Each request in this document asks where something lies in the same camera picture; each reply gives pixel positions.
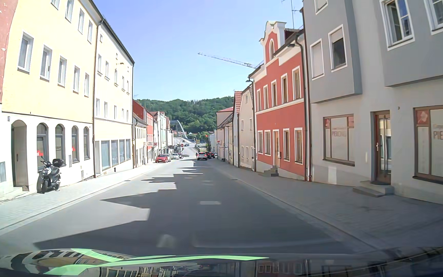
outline red car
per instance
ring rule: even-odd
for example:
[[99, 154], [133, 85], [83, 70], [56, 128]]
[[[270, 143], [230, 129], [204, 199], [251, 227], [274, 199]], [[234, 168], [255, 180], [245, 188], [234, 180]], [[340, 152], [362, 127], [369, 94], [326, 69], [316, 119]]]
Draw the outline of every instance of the red car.
[[159, 154], [155, 159], [156, 163], [166, 163], [168, 162], [168, 154]]

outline arched window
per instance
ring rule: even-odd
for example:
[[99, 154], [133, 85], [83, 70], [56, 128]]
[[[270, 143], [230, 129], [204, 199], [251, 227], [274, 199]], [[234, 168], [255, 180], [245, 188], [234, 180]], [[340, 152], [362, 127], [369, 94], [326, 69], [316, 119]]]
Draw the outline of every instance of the arched window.
[[65, 128], [63, 125], [56, 125], [56, 159], [63, 159], [66, 164]]
[[273, 41], [269, 42], [269, 59], [273, 59], [275, 57], [275, 44]]
[[73, 126], [71, 129], [71, 150], [73, 154], [73, 162], [80, 161], [80, 152], [78, 151], [78, 127]]
[[47, 125], [40, 123], [37, 125], [37, 155], [39, 156], [37, 161], [37, 168], [40, 170], [44, 168], [44, 164], [40, 161], [49, 160], [49, 153], [47, 152]]
[[85, 127], [83, 128], [83, 152], [85, 154], [85, 160], [90, 158], [90, 148], [88, 143], [88, 127]]

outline construction crane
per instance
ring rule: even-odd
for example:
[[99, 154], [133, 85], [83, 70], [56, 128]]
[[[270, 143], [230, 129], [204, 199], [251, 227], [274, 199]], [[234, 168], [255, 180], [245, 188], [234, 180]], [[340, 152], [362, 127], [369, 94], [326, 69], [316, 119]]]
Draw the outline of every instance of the construction crane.
[[236, 60], [232, 60], [232, 59], [228, 59], [228, 58], [220, 58], [220, 57], [217, 57], [217, 56], [206, 55], [206, 54], [201, 53], [201, 52], [198, 53], [198, 55], [206, 56], [206, 57], [209, 57], [209, 58], [213, 58], [213, 59], [217, 59], [217, 60], [220, 60], [220, 61], [225, 61], [225, 62], [233, 63], [233, 64], [236, 64], [236, 65], [239, 65], [239, 66], [246, 66], [246, 67], [250, 67], [250, 68], [258, 68], [264, 62], [264, 61], [262, 61], [257, 66], [255, 66], [255, 65], [250, 64], [250, 63], [244, 63], [244, 62], [240, 62], [240, 61], [236, 61]]

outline car hood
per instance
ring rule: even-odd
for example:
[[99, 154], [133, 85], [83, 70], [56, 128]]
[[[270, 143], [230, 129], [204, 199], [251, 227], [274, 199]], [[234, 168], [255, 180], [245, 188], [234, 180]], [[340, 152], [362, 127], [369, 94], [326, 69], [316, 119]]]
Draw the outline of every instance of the car hood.
[[360, 254], [215, 254], [135, 257], [95, 249], [51, 249], [0, 256], [0, 270], [28, 275], [121, 277], [420, 276], [443, 272], [443, 248]]

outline dark car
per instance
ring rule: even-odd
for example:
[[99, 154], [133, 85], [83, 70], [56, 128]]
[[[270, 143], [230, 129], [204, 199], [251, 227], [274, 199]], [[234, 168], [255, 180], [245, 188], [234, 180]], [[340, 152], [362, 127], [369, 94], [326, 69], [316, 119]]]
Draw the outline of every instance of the dark car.
[[199, 160], [205, 160], [205, 161], [207, 161], [207, 160], [208, 160], [208, 155], [206, 155], [205, 152], [200, 152], [200, 153], [197, 154], [197, 160], [198, 160], [198, 161], [199, 161]]

